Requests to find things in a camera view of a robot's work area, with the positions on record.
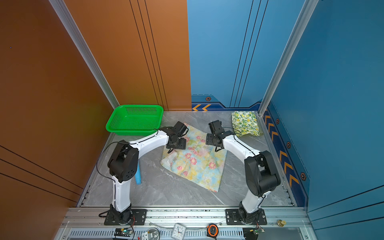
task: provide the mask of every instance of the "brass fitting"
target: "brass fitting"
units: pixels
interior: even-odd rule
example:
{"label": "brass fitting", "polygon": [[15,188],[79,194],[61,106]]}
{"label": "brass fitting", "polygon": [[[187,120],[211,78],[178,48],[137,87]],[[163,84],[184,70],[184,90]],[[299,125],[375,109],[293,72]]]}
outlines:
{"label": "brass fitting", "polygon": [[287,224],[287,222],[284,220],[278,220],[277,221],[277,225],[279,225],[280,227],[283,227],[285,224]]}

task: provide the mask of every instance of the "gray marble floor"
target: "gray marble floor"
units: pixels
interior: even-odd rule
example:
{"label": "gray marble floor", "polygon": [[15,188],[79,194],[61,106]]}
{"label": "gray marble floor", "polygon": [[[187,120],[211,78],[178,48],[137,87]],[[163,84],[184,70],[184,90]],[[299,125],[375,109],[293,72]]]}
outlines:
{"label": "gray marble floor", "polygon": [[[223,127],[232,127],[230,111],[170,111],[164,112],[161,126],[173,126],[177,121],[186,122],[203,132],[210,132],[208,123],[220,120]],[[142,136],[117,136],[113,141],[132,141]],[[265,136],[245,135],[240,137],[249,146],[265,151],[269,150]],[[99,170],[110,176],[107,162],[115,147],[113,143],[103,161],[99,161]],[[223,176],[218,192],[207,190],[185,178],[165,169],[160,160],[163,147],[143,155],[139,159],[141,184],[131,182],[131,202],[133,206],[154,205],[226,205],[237,206],[245,197],[248,187],[245,181],[244,164],[231,152],[225,161]],[[88,190],[83,207],[109,206],[112,201],[112,182],[99,174]],[[282,185],[278,186],[263,202],[263,206],[292,206],[291,199]]]}

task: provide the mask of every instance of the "vent grille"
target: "vent grille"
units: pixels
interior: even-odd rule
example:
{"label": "vent grille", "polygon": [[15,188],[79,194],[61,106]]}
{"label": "vent grille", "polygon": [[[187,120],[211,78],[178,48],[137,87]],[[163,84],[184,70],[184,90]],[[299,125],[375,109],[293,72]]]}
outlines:
{"label": "vent grille", "polygon": [[113,233],[114,230],[72,230],[70,236],[113,236]]}
{"label": "vent grille", "polygon": [[[135,229],[136,236],[141,236],[147,228]],[[171,230],[160,230],[160,238],[169,238],[172,234]],[[71,238],[113,238],[114,228],[73,228],[69,234]],[[188,230],[185,232],[185,237],[201,239],[207,236],[206,230]],[[243,231],[240,228],[230,228],[228,230],[219,229],[218,237],[243,237]]]}

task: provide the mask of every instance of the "orange chevron stripe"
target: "orange chevron stripe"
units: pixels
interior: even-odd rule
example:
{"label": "orange chevron stripe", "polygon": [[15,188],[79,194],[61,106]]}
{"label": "orange chevron stripe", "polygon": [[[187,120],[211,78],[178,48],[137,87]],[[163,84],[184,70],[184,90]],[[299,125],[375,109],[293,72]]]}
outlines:
{"label": "orange chevron stripe", "polygon": [[280,162],[281,162],[281,156],[282,156],[282,155],[288,157],[287,154],[286,154],[285,152],[283,152],[283,151],[280,150]]}
{"label": "orange chevron stripe", "polygon": [[271,118],[271,116],[265,116],[265,125],[266,125],[266,119]]}
{"label": "orange chevron stripe", "polygon": [[289,167],[290,169],[293,170],[292,166],[290,164],[288,164],[287,162],[284,162],[284,172],[285,174],[287,174],[287,167]]}
{"label": "orange chevron stripe", "polygon": [[272,142],[273,142],[273,136],[274,136],[274,135],[279,136],[279,135],[277,134],[277,132],[272,131]]}
{"label": "orange chevron stripe", "polygon": [[292,180],[294,180],[295,182],[297,182],[297,184],[300,184],[299,183],[299,180],[297,180],[294,176],[292,176],[291,174],[289,175],[289,186],[292,187]]}
{"label": "orange chevron stripe", "polygon": [[198,111],[196,108],[198,108],[201,104],[196,105],[194,108],[192,108],[195,111]]}
{"label": "orange chevron stripe", "polygon": [[268,123],[268,132],[271,132],[270,131],[271,126],[274,127],[273,123]]}
{"label": "orange chevron stripe", "polygon": [[211,104],[208,104],[207,106],[203,107],[203,110],[204,110],[204,111],[208,111],[208,110],[207,110],[207,107],[209,107],[209,106],[211,106]]}

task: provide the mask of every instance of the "tape measure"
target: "tape measure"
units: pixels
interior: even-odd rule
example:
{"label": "tape measure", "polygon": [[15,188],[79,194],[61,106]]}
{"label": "tape measure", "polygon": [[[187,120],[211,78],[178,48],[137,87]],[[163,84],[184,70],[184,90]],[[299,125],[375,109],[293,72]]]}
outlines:
{"label": "tape measure", "polygon": [[218,228],[216,224],[210,224],[209,226],[207,226],[207,237],[212,237],[216,239],[217,235],[218,235]]}

